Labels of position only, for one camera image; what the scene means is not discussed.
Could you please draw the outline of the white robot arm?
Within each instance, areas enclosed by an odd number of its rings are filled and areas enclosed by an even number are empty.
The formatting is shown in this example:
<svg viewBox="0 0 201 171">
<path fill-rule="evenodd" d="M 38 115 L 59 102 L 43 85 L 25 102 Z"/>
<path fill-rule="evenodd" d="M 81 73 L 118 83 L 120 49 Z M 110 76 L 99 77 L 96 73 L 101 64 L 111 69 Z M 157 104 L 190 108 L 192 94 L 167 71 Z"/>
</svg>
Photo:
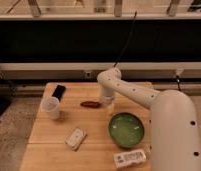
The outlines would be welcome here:
<svg viewBox="0 0 201 171">
<path fill-rule="evenodd" d="M 97 81 L 103 103 L 110 104 L 118 92 L 150 110 L 151 171 L 201 171 L 196 109 L 185 93 L 123 81 L 118 68 L 99 73 Z"/>
</svg>

